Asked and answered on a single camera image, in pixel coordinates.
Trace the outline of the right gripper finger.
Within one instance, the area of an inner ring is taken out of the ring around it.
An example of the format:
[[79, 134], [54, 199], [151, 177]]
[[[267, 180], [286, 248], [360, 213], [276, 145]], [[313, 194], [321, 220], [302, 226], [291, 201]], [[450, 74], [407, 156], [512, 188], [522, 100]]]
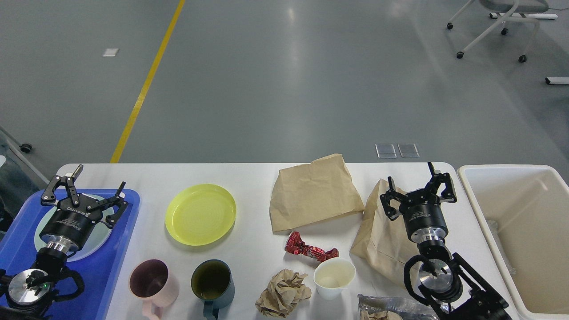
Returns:
[[450, 174], [437, 172], [432, 162], [427, 162], [431, 178], [424, 188], [419, 190], [419, 203], [424, 205], [441, 205], [456, 203], [453, 180]]
[[388, 190], [384, 194], [380, 195], [380, 201], [387, 218], [390, 221], [395, 221], [399, 216], [401, 216], [401, 212], [399, 209], [394, 208], [391, 205], [391, 202], [392, 200], [395, 200], [400, 204], [407, 203], [407, 196], [396, 191], [394, 181], [391, 176], [388, 177], [387, 181], [389, 185]]

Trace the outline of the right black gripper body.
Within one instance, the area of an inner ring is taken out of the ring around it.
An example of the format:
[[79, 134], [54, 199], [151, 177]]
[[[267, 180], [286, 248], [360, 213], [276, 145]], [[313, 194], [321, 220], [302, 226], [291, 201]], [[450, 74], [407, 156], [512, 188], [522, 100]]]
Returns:
[[444, 241], [449, 234], [440, 204], [419, 204], [401, 210], [407, 238], [420, 244], [428, 240]]

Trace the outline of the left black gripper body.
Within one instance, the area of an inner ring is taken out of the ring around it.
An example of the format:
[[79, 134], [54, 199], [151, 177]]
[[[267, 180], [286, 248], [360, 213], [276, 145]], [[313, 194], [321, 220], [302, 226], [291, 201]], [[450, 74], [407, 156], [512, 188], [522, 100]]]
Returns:
[[[87, 212], [87, 205], [79, 205], [83, 213], [69, 212], [65, 209], [56, 208], [56, 212], [40, 232], [41, 239], [49, 243], [64, 247], [65, 251], [79, 251], [83, 249], [88, 237], [91, 235], [94, 224], [91, 214]], [[104, 221], [108, 210], [94, 212], [96, 218], [101, 217]]]

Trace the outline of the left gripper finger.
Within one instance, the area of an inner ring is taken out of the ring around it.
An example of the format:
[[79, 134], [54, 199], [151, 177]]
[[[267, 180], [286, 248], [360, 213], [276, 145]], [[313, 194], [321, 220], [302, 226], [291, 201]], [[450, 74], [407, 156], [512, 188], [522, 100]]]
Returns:
[[[53, 176], [43, 194], [41, 194], [40, 204], [42, 206], [57, 207], [61, 210], [65, 209], [69, 212], [83, 213], [79, 210], [80, 197], [75, 187], [75, 181], [83, 171], [83, 168], [83, 164], [80, 164], [71, 176]], [[57, 200], [55, 191], [62, 186], [65, 188], [67, 198]]]
[[[116, 193], [114, 196], [112, 196], [110, 198], [98, 200], [92, 204], [87, 205], [87, 212], [92, 213], [91, 214], [91, 220], [94, 221], [93, 222], [94, 224], [102, 223], [108, 229], [114, 229], [114, 226], [116, 225], [116, 223], [118, 223], [118, 221], [120, 220], [120, 218], [122, 217], [123, 213], [126, 211], [126, 209], [128, 208], [128, 205], [129, 205], [129, 202], [126, 202], [124, 197], [120, 196], [125, 185], [126, 185], [126, 182], [123, 181], [122, 184], [120, 184], [120, 186], [116, 190]], [[110, 215], [106, 215], [104, 221], [101, 220], [102, 219], [101, 217], [96, 218], [96, 215], [94, 214], [94, 212], [105, 211], [106, 209], [109, 209], [112, 207], [117, 207], [115, 213], [110, 214]]]

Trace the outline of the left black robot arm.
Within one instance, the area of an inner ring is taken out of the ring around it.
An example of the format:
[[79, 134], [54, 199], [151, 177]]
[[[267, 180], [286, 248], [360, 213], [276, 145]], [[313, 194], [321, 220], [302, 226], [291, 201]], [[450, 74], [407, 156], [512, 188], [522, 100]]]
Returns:
[[1, 308], [3, 320], [44, 320], [53, 303], [73, 300], [84, 292], [82, 276], [67, 267], [67, 260], [84, 248], [98, 224], [114, 229], [128, 202], [121, 196], [125, 182], [109, 198], [78, 192], [75, 181], [83, 168], [80, 164], [69, 176], [53, 176], [41, 194], [41, 205], [55, 207], [40, 232], [45, 246], [37, 251], [30, 268], [16, 275], [1, 271], [1, 295], [8, 304]]

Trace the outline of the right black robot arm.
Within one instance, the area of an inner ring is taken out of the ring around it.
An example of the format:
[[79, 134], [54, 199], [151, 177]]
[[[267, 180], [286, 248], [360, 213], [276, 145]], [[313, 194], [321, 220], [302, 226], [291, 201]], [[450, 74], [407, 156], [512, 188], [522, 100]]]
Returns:
[[457, 202], [449, 173], [428, 163], [427, 184], [406, 194], [396, 190], [393, 178], [379, 196], [386, 217], [402, 217], [407, 238], [418, 254], [404, 265], [405, 288], [417, 302], [433, 309], [440, 320], [509, 320], [508, 302], [458, 253], [445, 243], [449, 234], [441, 209]]

